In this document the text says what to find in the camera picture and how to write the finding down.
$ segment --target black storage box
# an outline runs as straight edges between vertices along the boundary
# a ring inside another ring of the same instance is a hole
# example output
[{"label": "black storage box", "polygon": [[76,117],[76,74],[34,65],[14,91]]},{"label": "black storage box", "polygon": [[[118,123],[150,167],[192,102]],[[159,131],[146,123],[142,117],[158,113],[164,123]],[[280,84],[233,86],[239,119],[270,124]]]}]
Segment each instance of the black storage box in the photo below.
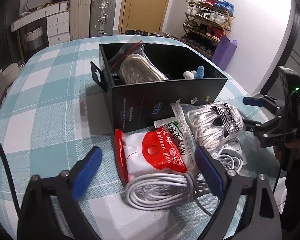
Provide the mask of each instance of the black storage box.
[{"label": "black storage box", "polygon": [[[153,121],[173,116],[170,103],[197,106],[214,102],[228,78],[187,47],[145,43],[145,53],[168,81],[125,85],[112,76],[108,65],[124,43],[100,44],[100,71],[91,62],[92,78],[103,89],[110,121],[123,132],[153,126]],[[204,66],[203,79],[184,79],[185,71]]]}]

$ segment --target drawer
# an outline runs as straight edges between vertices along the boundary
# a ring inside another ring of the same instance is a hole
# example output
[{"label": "drawer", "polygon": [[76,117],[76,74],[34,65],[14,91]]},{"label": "drawer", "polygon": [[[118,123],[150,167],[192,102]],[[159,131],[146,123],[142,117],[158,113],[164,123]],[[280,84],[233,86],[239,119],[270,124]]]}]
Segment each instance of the drawer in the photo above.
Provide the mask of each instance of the drawer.
[{"label": "drawer", "polygon": [[59,23],[47,28],[48,37],[69,32],[69,22]]},{"label": "drawer", "polygon": [[47,27],[69,21],[69,11],[47,17]]},{"label": "drawer", "polygon": [[24,16],[23,18],[17,20],[14,24],[13,24],[13,31],[20,29],[21,27],[31,23],[34,21],[34,13],[29,14],[27,16]]},{"label": "drawer", "polygon": [[59,12],[66,11],[66,10],[67,10],[67,5],[68,5],[68,1],[66,1],[66,2],[61,2],[61,3],[60,3],[60,9],[59,9]]},{"label": "drawer", "polygon": [[44,7],[40,10],[34,12],[34,20],[41,19],[51,14],[59,12],[59,4],[54,4],[51,6]]},{"label": "drawer", "polygon": [[70,41],[70,33],[62,33],[48,38],[49,46]]}]

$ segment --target suitcase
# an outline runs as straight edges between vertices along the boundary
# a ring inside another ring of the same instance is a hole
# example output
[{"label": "suitcase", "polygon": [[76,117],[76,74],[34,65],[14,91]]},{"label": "suitcase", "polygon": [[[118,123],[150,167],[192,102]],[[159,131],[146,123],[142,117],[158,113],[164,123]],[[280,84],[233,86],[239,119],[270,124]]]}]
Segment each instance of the suitcase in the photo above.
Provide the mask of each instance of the suitcase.
[{"label": "suitcase", "polygon": [[116,0],[92,0],[90,16],[90,36],[113,35]]},{"label": "suitcase", "polygon": [[70,0],[69,27],[70,40],[89,37],[91,0]]}]

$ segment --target beige suitcase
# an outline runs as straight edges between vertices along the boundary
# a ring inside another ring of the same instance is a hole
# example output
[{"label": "beige suitcase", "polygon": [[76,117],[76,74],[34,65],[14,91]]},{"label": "beige suitcase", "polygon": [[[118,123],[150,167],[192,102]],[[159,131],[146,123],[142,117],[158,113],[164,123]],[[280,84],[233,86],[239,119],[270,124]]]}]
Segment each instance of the beige suitcase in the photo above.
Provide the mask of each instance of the beige suitcase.
[{"label": "beige suitcase", "polygon": [[70,0],[70,40],[89,38],[91,0]]}]

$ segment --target wooden door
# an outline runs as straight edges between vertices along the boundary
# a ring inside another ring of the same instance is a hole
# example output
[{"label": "wooden door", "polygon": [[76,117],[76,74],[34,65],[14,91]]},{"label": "wooden door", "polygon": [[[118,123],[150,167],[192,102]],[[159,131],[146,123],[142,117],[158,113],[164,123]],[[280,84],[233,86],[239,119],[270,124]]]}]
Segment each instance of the wooden door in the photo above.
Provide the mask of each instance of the wooden door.
[{"label": "wooden door", "polygon": [[125,0],[121,33],[125,30],[159,32],[167,0]]}]

